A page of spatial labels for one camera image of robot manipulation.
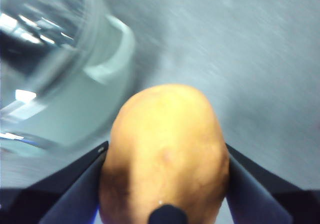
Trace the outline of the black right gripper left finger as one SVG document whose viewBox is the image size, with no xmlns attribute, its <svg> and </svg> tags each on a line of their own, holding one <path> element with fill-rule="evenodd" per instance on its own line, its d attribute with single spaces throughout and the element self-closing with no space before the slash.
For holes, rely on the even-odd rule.
<svg viewBox="0 0 320 224">
<path fill-rule="evenodd" d="M 68 166 L 26 188 L 1 188 L 2 224 L 92 224 L 98 206 L 103 142 Z"/>
</svg>

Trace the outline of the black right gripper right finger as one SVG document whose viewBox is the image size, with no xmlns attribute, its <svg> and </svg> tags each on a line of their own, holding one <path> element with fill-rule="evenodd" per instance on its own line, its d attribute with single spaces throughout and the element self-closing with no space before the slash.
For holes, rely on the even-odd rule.
<svg viewBox="0 0 320 224">
<path fill-rule="evenodd" d="M 226 196 L 235 224 L 318 224 L 319 189 L 304 190 L 266 170 L 235 148 Z"/>
</svg>

